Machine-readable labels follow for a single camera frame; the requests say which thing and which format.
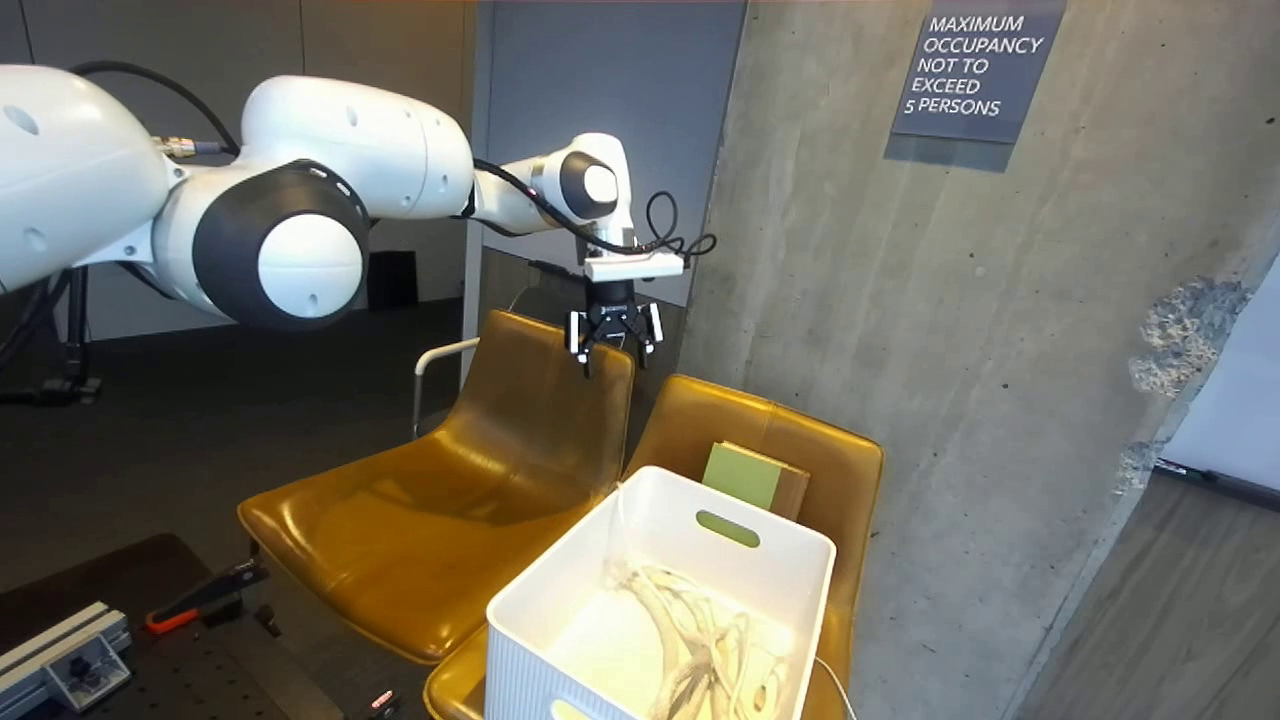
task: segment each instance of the yellow chair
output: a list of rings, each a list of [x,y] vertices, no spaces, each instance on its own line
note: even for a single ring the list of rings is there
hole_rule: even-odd
[[[852,636],[861,567],[883,475],[881,446],[740,390],[708,385],[694,377],[669,377],[626,460],[626,472],[637,472],[640,466],[659,466],[679,475],[699,475],[717,441],[742,446],[806,472],[806,493],[797,522],[833,535],[837,543],[819,659],[844,680],[854,658]],[[483,650],[487,631],[481,626],[430,670],[422,684],[422,706],[430,718],[483,718]],[[844,718],[844,699],[829,672],[813,672],[803,718]]]
[[[557,330],[491,313],[441,429],[235,512],[356,631],[430,664],[609,493],[626,413],[630,355],[596,349],[585,371]]]

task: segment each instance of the white plastic bin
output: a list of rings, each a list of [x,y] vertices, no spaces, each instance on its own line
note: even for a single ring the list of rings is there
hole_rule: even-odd
[[[801,720],[833,566],[829,535],[640,469],[491,598],[483,718]]]

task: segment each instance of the maximum occupancy sign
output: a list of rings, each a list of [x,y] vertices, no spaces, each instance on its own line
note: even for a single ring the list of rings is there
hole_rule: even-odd
[[[1013,143],[1059,14],[1063,0],[934,0],[893,133]]]

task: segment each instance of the white robotic arm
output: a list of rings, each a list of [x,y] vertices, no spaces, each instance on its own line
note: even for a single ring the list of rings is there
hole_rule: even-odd
[[[630,282],[683,257],[637,250],[618,142],[477,166],[464,127],[382,89],[274,76],[242,103],[229,166],[179,166],[92,79],[0,64],[0,292],[58,268],[128,262],[167,296],[257,319],[326,319],[362,284],[377,221],[481,221],[507,236],[568,227],[587,308],[568,352],[616,339],[650,352],[657,306]]]

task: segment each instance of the chair backrest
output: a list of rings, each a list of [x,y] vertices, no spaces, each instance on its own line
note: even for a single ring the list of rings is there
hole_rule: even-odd
[[[578,501],[622,469],[630,385],[626,352],[596,343],[578,370],[560,330],[487,313],[473,371],[434,435],[534,472],[534,493]]]
[[[797,522],[833,535],[837,543],[819,658],[844,680],[852,670],[863,543],[883,475],[881,446],[740,390],[669,377],[637,441],[626,472],[640,466],[659,466],[679,475],[705,475],[717,441],[742,446],[806,472]]]

